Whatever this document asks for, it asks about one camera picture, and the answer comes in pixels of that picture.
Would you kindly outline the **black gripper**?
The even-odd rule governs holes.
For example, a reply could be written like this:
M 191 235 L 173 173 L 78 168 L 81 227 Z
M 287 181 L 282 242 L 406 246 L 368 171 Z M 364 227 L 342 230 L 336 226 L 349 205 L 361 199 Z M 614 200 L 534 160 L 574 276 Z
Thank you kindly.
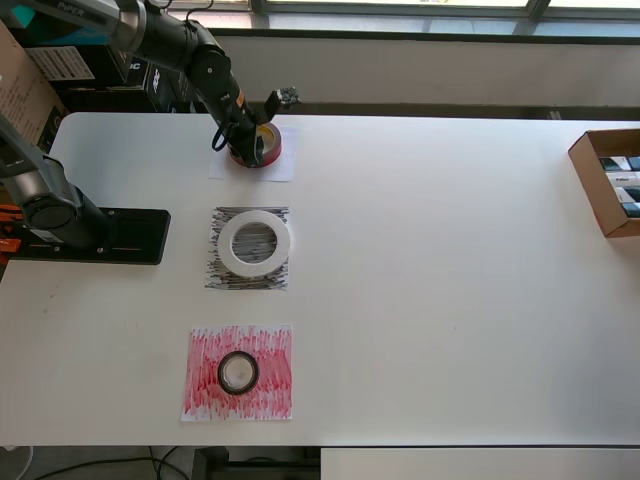
M 258 139 L 257 124 L 246 110 L 228 107 L 223 136 L 231 155 L 248 168 L 264 164 L 264 141 Z

